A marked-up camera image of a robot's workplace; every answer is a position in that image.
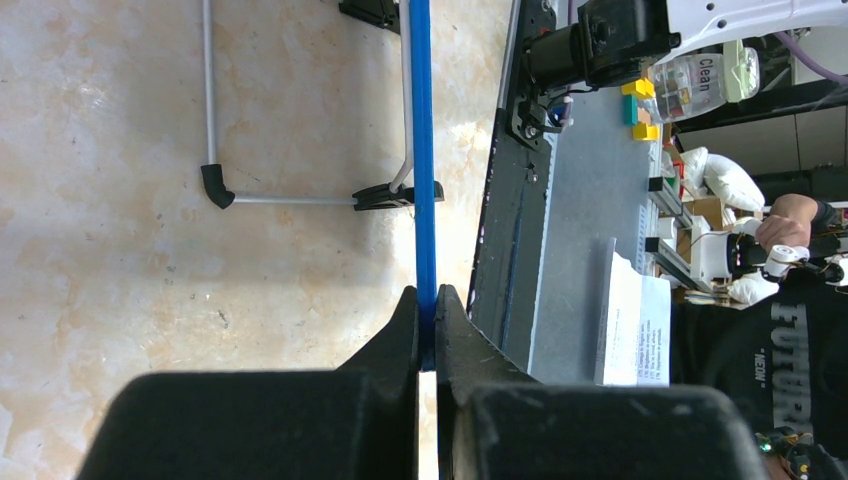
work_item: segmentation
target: blue stick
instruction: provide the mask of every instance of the blue stick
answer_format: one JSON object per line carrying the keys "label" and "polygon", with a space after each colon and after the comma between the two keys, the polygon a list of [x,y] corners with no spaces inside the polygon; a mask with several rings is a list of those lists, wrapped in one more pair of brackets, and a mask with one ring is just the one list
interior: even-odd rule
{"label": "blue stick", "polygon": [[418,281],[418,345],[421,370],[435,369],[436,205],[433,175],[433,85],[430,64],[430,1],[410,0],[412,118],[415,155],[415,265]]}

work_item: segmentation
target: stained concrete floor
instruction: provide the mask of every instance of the stained concrete floor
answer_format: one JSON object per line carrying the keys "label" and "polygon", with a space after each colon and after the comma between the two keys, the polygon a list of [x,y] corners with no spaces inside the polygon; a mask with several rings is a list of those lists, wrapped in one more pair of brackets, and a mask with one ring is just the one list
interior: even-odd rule
{"label": "stained concrete floor", "polygon": [[[438,275],[462,295],[509,6],[431,7]],[[333,0],[214,15],[230,188],[347,196],[391,179],[398,36]],[[410,210],[209,202],[200,19],[199,0],[0,0],[0,478],[71,478],[140,374],[335,367],[415,282]]]}

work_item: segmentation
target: teal block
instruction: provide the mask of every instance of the teal block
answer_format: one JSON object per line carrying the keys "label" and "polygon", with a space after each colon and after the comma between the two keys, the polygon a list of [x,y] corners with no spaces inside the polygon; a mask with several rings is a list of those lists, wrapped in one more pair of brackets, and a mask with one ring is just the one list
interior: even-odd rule
{"label": "teal block", "polygon": [[635,127],[639,123],[639,101],[633,95],[624,95],[624,124]]}

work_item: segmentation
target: blue tube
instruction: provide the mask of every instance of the blue tube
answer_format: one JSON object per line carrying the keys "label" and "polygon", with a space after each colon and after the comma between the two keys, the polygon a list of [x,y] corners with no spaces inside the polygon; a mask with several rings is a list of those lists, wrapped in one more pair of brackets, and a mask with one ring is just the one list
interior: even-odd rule
{"label": "blue tube", "polygon": [[412,61],[412,133],[415,155],[415,266],[418,282],[418,350],[421,370],[435,369],[436,203],[433,183],[433,85],[430,0],[409,0]]}

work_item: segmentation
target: gray table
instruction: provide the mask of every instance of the gray table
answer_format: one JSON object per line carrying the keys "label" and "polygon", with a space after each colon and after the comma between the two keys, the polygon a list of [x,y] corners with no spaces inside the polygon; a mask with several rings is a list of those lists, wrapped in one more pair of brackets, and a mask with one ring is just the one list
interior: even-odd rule
{"label": "gray table", "polygon": [[651,145],[633,141],[622,108],[618,89],[575,95],[557,141],[529,364],[545,383],[592,382],[607,242],[634,264],[644,248]]}

